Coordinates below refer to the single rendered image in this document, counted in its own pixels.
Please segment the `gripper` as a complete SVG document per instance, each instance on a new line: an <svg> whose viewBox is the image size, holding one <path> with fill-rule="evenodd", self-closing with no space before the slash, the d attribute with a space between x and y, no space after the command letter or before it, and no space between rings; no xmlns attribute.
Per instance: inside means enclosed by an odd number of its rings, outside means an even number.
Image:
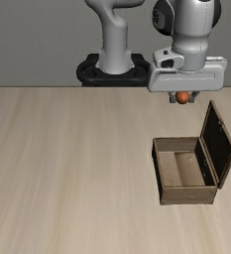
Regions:
<svg viewBox="0 0 231 254"><path fill-rule="evenodd" d="M167 92L170 103L176 103L176 91L193 91L188 102L194 102L200 91L219 90L223 87L227 61L222 57L206 57L204 66L176 54L171 47L155 51L149 69L150 92Z"/></svg>

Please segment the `orange egg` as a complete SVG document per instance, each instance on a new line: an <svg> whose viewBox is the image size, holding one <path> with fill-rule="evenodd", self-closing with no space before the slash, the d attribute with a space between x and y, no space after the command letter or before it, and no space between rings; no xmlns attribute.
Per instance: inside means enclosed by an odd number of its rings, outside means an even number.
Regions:
<svg viewBox="0 0 231 254"><path fill-rule="evenodd" d="M187 91L178 91L175 94L176 102L179 104L187 104L189 101L189 93Z"/></svg>

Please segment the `dark wooden box lid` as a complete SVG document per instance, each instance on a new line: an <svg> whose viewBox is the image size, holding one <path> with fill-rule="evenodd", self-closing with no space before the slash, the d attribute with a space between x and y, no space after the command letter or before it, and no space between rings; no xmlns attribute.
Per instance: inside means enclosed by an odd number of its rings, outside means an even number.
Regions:
<svg viewBox="0 0 231 254"><path fill-rule="evenodd" d="M231 168L231 136L213 100L209 101L200 139L217 187L222 189Z"/></svg>

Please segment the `brown wooden box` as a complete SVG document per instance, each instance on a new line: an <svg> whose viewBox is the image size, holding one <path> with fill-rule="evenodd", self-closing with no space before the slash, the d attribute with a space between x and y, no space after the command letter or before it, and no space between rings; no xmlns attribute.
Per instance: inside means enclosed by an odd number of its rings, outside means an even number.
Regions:
<svg viewBox="0 0 231 254"><path fill-rule="evenodd" d="M152 157L161 205L214 202L217 183L199 138L154 138Z"/></svg>

